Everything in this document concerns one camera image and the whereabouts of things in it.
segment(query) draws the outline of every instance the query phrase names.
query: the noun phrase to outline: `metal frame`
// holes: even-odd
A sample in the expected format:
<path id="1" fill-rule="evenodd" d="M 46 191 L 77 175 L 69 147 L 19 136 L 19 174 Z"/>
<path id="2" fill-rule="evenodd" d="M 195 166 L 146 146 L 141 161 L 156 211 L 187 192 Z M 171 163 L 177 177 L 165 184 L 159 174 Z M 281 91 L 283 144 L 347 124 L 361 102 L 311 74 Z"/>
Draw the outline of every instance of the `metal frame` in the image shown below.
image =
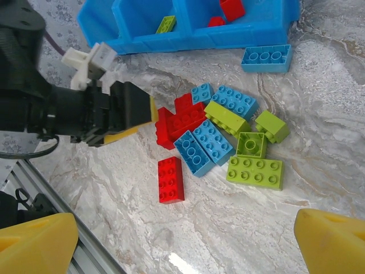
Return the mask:
<path id="1" fill-rule="evenodd" d="M 54 191 L 44 177 L 27 160 L 16 163 L 7 181 L 24 188 L 32 202 L 39 193 L 45 194 L 58 212 L 73 210 Z M 68 269 L 69 274 L 126 274 L 113 256 L 74 214 L 79 230 L 79 241 Z"/>

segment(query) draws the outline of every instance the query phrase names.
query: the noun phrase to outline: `blue 2x4 brick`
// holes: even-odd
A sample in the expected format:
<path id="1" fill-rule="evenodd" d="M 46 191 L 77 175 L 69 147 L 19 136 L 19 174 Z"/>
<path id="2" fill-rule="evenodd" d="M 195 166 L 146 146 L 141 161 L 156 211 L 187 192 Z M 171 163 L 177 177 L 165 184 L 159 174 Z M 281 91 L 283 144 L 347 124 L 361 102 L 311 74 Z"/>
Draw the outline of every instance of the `blue 2x4 brick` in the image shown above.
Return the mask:
<path id="1" fill-rule="evenodd" d="M 193 135 L 206 153 L 208 153 L 213 162 L 219 166 L 223 166 L 224 163 L 234 155 L 234 148 L 232 145 L 224 138 L 222 133 L 219 132 L 209 119 L 205 120 L 197 129 L 195 129 Z"/>
<path id="2" fill-rule="evenodd" d="M 248 47 L 241 65 L 244 72 L 286 73 L 292 57 L 291 45 Z"/>
<path id="3" fill-rule="evenodd" d="M 213 161 L 189 130 L 174 145 L 193 175 L 202 177 L 214 167 Z"/>
<path id="4" fill-rule="evenodd" d="M 212 100 L 246 121 L 249 121 L 258 110 L 256 99 L 226 86 L 220 86 Z"/>

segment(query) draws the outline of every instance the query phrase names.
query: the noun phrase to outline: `marble surface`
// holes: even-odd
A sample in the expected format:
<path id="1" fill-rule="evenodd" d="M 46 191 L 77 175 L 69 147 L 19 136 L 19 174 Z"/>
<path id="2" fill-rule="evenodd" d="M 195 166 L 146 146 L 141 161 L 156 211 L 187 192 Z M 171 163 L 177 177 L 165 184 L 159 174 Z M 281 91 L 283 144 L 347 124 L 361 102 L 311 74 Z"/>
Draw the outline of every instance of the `marble surface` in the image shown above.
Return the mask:
<path id="1" fill-rule="evenodd" d="M 364 25 L 362 0 L 305 0 L 285 75 L 243 73 L 237 49 L 121 57 L 104 79 L 170 110 L 204 82 L 256 97 L 291 131 L 267 151 L 285 162 L 281 192 L 229 183 L 227 165 L 198 179 L 184 164 L 186 201 L 159 204 L 157 161 L 178 152 L 156 144 L 154 125 L 97 149 L 63 138 L 32 162 L 128 273 L 307 273 L 293 234 L 300 208 L 365 219 Z"/>

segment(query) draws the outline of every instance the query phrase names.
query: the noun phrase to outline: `lime green lego brick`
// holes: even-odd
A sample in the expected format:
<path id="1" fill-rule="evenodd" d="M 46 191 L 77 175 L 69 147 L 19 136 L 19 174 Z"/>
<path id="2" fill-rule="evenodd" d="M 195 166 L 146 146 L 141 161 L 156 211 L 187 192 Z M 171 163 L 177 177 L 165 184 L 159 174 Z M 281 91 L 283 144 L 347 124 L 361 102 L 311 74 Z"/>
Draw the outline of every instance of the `lime green lego brick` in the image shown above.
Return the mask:
<path id="1" fill-rule="evenodd" d="M 266 155 L 267 139 L 264 133 L 241 132 L 237 144 L 237 157 L 263 159 Z"/>
<path id="2" fill-rule="evenodd" d="M 268 110 L 260 114 L 255 122 L 257 123 L 256 129 L 265 133 L 265 136 L 272 144 L 275 142 L 281 143 L 290 133 L 287 124 Z"/>
<path id="3" fill-rule="evenodd" d="M 226 179 L 238 184 L 282 190 L 283 175 L 282 161 L 233 156 L 229 159 Z"/>
<path id="4" fill-rule="evenodd" d="M 159 29 L 156 31 L 156 34 L 169 33 L 170 31 L 172 31 L 175 23 L 176 23 L 176 17 L 174 15 L 165 16 L 164 19 L 162 19 L 162 22 L 159 26 Z"/>
<path id="5" fill-rule="evenodd" d="M 240 132 L 251 131 L 250 125 L 244 118 L 239 117 L 214 101 L 210 101 L 204 111 L 206 113 L 205 116 L 209 120 L 237 139 Z"/>

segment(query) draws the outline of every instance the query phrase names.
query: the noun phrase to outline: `red lego brick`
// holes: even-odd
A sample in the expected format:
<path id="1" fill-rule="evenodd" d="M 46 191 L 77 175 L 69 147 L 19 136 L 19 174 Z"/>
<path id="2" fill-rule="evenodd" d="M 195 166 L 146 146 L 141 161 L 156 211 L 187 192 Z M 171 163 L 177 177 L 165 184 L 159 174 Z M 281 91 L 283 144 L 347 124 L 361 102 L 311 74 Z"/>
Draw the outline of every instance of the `red lego brick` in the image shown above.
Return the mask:
<path id="1" fill-rule="evenodd" d="M 165 107 L 159 109 L 159 121 L 156 122 L 156 143 L 167 150 L 174 149 L 173 140 L 168 132 L 167 119 L 172 117 L 173 114 Z"/>
<path id="2" fill-rule="evenodd" d="M 176 113 L 184 111 L 186 108 L 193 105 L 192 94 L 186 93 L 185 95 L 175 99 Z"/>
<path id="3" fill-rule="evenodd" d="M 167 130 L 173 141 L 188 130 L 194 131 L 205 121 L 204 107 L 203 102 L 199 102 L 167 119 Z"/>
<path id="4" fill-rule="evenodd" d="M 208 27 L 218 27 L 218 26 L 224 26 L 226 24 L 226 21 L 220 16 L 212 17 L 210 19 Z"/>
<path id="5" fill-rule="evenodd" d="M 171 157 L 159 161 L 159 200 L 172 204 L 185 200 L 181 160 Z"/>
<path id="6" fill-rule="evenodd" d="M 242 0 L 220 0 L 220 5 L 228 22 L 232 22 L 246 14 Z"/>

